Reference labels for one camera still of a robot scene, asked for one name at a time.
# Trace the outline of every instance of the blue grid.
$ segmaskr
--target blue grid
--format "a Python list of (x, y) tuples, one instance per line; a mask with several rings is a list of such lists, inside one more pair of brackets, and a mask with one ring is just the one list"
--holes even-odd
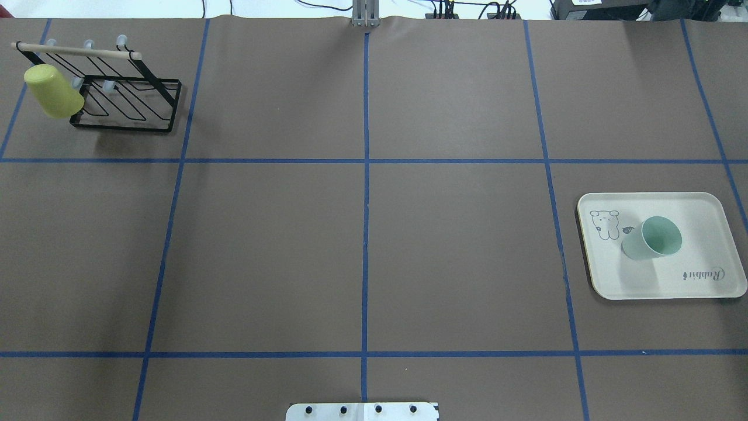
[[(46, 39), (47, 32), (52, 23), (48, 19), (44, 28), (40, 43)], [(16, 102), (13, 115), (8, 124), (3, 142), (0, 145), (0, 163), (179, 163), (177, 179), (174, 185), (174, 194), (171, 202), (169, 220), (167, 224), (164, 248), (162, 252), (159, 276), (156, 281), (156, 291), (153, 298), (153, 308), (148, 327), (146, 345), (143, 352), (116, 352), (116, 351), (0, 351), (1, 358), (136, 358), (142, 359), (141, 376), (138, 382), (138, 392), (133, 409), (132, 419), (139, 418), (140, 407), (143, 399), (145, 382), (147, 378), (148, 363), (150, 359), (179, 359), (179, 358), (235, 358), (235, 359), (283, 359), (283, 358), (355, 358), (361, 360), (361, 398), (367, 400), (367, 359), (368, 358), (476, 358), (476, 357), (573, 357), (577, 369), (577, 383), (579, 386), (580, 403), (583, 417), (589, 420), (589, 410), (586, 401), (584, 376), (581, 357), (647, 357), (647, 356), (682, 356), (682, 355), (748, 355), (748, 349), (633, 349), (633, 350), (581, 350), (577, 338), (576, 323), (574, 319), (573, 300), (568, 282), (568, 272), (565, 261), (563, 239), (560, 231), (560, 222), (556, 204), (556, 197), (551, 174), (551, 164), (721, 164), (729, 179), (735, 201), (741, 212), (744, 228), (748, 231), (748, 218), (744, 210), (735, 179), (732, 176), (730, 165), (748, 164), (748, 160), (728, 160), (714, 117), (711, 113), (709, 103), (702, 87), (696, 61), (693, 57), (685, 21), (681, 20), (681, 29), (685, 47), (693, 70), (696, 87), (704, 104), (705, 113), (714, 134), (717, 148), (721, 159), (719, 160), (608, 160), (608, 159), (554, 159), (548, 155), (548, 146), (545, 139), (545, 127), (542, 118), (541, 100), (536, 80), (535, 66), (533, 62), (532, 44), (530, 41), (530, 30), (527, 21), (524, 24), (525, 41), (527, 45), (527, 57), (530, 68), (530, 78), (533, 86), (536, 113), (538, 119), (539, 137), (542, 145), (542, 159), (371, 159), (369, 149), (369, 42), (370, 34), (364, 35), (364, 158), (363, 159), (242, 159), (242, 158), (187, 158), (186, 152), (189, 143), (194, 106), (197, 100), (198, 87), (200, 83), (200, 72), (203, 65), (205, 46), (209, 33), (210, 19), (207, 19), (203, 29), (203, 39), (200, 47), (200, 58), (195, 74), (194, 88), (187, 117), (186, 131), (183, 140), (180, 158), (155, 158), (155, 159), (130, 159), (130, 158), (4, 158), (16, 117), (19, 113), (26, 86), (22, 87)], [(171, 241), (171, 233), (174, 227), (174, 214), (177, 208), (182, 175), (185, 164), (191, 163), (294, 163), (294, 164), (363, 164), (364, 165), (364, 217), (363, 217), (363, 271), (361, 280), (361, 351), (300, 351), (300, 352), (169, 352), (151, 351), (153, 343), (153, 332), (156, 326), (161, 290), (166, 271), (166, 258)], [(554, 216), (554, 227), (556, 232), (557, 246), (561, 255), (563, 282), (565, 284), (566, 304), (569, 328), (571, 331), (572, 350), (551, 351), (369, 351), (368, 350), (368, 240), (369, 240), (369, 189), (370, 189), (370, 165), (374, 164), (542, 164), (545, 167), (548, 182), (548, 194), (551, 210)]]

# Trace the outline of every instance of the yellow cup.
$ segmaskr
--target yellow cup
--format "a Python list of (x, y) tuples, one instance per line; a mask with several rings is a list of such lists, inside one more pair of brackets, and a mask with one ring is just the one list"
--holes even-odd
[(55, 66), (37, 64), (23, 74), (23, 80), (49, 117), (70, 117), (85, 104), (83, 96), (70, 86)]

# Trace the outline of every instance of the white metal plate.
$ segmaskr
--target white metal plate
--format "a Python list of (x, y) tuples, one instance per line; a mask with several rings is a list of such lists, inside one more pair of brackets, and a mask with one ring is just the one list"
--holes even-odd
[(286, 411), (286, 421), (438, 421), (438, 408), (429, 402), (294, 404)]
[[(623, 238), (657, 215), (681, 230), (681, 249), (644, 261), (623, 254)], [(740, 297), (748, 288), (725, 211), (709, 193), (589, 193), (577, 217), (592, 287), (608, 300)]]

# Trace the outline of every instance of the drying rack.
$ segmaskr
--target drying rack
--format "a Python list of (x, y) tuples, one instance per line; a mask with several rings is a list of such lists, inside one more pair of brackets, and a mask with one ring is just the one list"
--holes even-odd
[[(143, 55), (127, 46), (127, 36), (117, 37), (117, 51), (93, 49), (86, 40), (83, 48), (57, 46), (55, 40), (46, 44), (17, 41), (13, 47), (32, 64), (45, 64), (37, 54), (64, 68), (72, 75), (72, 86), (85, 98), (83, 109), (70, 117), (74, 127), (97, 129), (171, 132), (177, 115), (182, 83), (178, 79), (157, 78), (143, 62)], [(98, 74), (86, 74), (65, 55), (85, 57)], [(124, 76), (106, 59), (125, 60), (140, 76)]]

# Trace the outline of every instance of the vertical blue line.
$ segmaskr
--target vertical blue line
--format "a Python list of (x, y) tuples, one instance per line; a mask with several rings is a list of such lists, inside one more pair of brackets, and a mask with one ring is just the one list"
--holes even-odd
[(368, 400), (369, 352), (369, 32), (364, 34), (364, 255), (361, 276), (361, 401)]
[(177, 211), (177, 199), (180, 195), (182, 185), (182, 174), (185, 167), (185, 158), (187, 156), (187, 146), (189, 144), (189, 133), (192, 127), (192, 117), (194, 115), (194, 105), (197, 100), (197, 92), (200, 85), (200, 72), (203, 68), (203, 59), (205, 57), (205, 45), (208, 40), (208, 28), (210, 19), (206, 19), (203, 29), (203, 42), (200, 45), (200, 58), (197, 61), (197, 71), (194, 75), (194, 87), (192, 88), (192, 99), (187, 114), (187, 125), (185, 128), (185, 137), (182, 143), (182, 153), (180, 154), (180, 166), (177, 170), (177, 182), (174, 184), (174, 194), (171, 197), (171, 209), (169, 210), (169, 222), (166, 225), (166, 238), (164, 239), (164, 249), (161, 254), (161, 266), (159, 267), (159, 278), (156, 281), (156, 293), (153, 295), (153, 308), (150, 313), (150, 323), (148, 324), (148, 336), (145, 342), (145, 353), (143, 356), (143, 365), (141, 367), (141, 377), (138, 382), (138, 393), (135, 396), (135, 407), (132, 411), (132, 420), (138, 421), (140, 417), (141, 403), (143, 402), (143, 391), (145, 389), (145, 379), (148, 374), (148, 362), (150, 359), (150, 349), (153, 344), (153, 331), (156, 329), (156, 316), (159, 312), (159, 302), (161, 300), (161, 290), (164, 284), (164, 274), (166, 273), (166, 257), (169, 253), (169, 244), (171, 242), (171, 232), (174, 228), (174, 214)]
[(738, 193), (738, 187), (735, 185), (735, 179), (732, 177), (732, 171), (730, 170), (730, 163), (727, 161), (727, 154), (725, 154), (725, 148), (722, 145), (722, 139), (720, 133), (717, 131), (717, 124), (714, 123), (714, 116), (711, 113), (709, 107), (709, 101), (706, 99), (704, 93), (704, 87), (699, 77), (699, 71), (696, 69), (696, 60), (693, 58), (693, 50), (691, 49), (691, 42), (688, 39), (688, 31), (686, 30), (686, 22), (681, 19), (681, 30), (683, 31), (683, 40), (686, 43), (686, 50), (688, 51), (688, 60), (691, 62), (691, 70), (693, 70), (693, 78), (696, 80), (696, 87), (699, 89), (699, 95), (701, 95), (702, 102), (704, 103), (704, 109), (706, 110), (706, 116), (709, 118), (709, 125), (711, 126), (711, 132), (714, 135), (714, 140), (717, 142), (717, 149), (720, 150), (720, 156), (722, 157), (722, 164), (725, 167), (727, 178), (730, 181), (730, 187), (732, 188), (732, 194), (735, 196), (735, 201), (738, 203), (738, 210), (741, 212), (741, 218), (743, 219), (743, 227), (748, 231), (748, 217), (746, 217), (746, 211), (743, 209), (743, 201), (741, 201), (741, 195)]
[(530, 79), (533, 82), (533, 95), (535, 96), (535, 110), (538, 118), (540, 132), (540, 144), (543, 148), (543, 160), (545, 161), (545, 177), (548, 182), (548, 195), (551, 199), (551, 210), (554, 215), (554, 227), (556, 229), (556, 244), (561, 254), (561, 266), (563, 268), (563, 282), (566, 289), (566, 311), (568, 313), (568, 325), (571, 331), (571, 343), (574, 346), (574, 361), (577, 366), (577, 382), (579, 384), (579, 396), (582, 402), (582, 414), (585, 421), (589, 421), (589, 409), (587, 407), (587, 392), (584, 386), (584, 373), (582, 372), (582, 358), (579, 354), (579, 341), (577, 339), (577, 323), (574, 319), (574, 304), (571, 301), (571, 288), (568, 284), (568, 271), (566, 269), (566, 256), (563, 251), (563, 239), (561, 237), (561, 225), (559, 223), (558, 209), (556, 206), (556, 192), (554, 191), (553, 176), (551, 174), (551, 160), (548, 156), (548, 144), (545, 141), (545, 126), (543, 114), (540, 108), (540, 96), (538, 94), (538, 82), (535, 75), (535, 63), (533, 61), (533, 48), (530, 42), (530, 28), (527, 21), (524, 24), (524, 41), (527, 45), (527, 60), (530, 64)]
[[(39, 43), (43, 44), (46, 39), (49, 27), (52, 25), (52, 19), (47, 19), (46, 25), (44, 25), (44, 31), (42, 31), (42, 37), (39, 39)], [(18, 112), (21, 111), (21, 104), (23, 103), (23, 97), (26, 95), (26, 84), (24, 83), (21, 87), (21, 93), (18, 95), (16, 101), (16, 108), (13, 109), (13, 114), (10, 117), (10, 122), (7, 124), (7, 130), (5, 130), (5, 136), (2, 139), (2, 145), (0, 145), (0, 159), (5, 155), (5, 148), (7, 147), (8, 141), (10, 141), (10, 135), (13, 132), (13, 126), (16, 125), (16, 118), (18, 118)]]

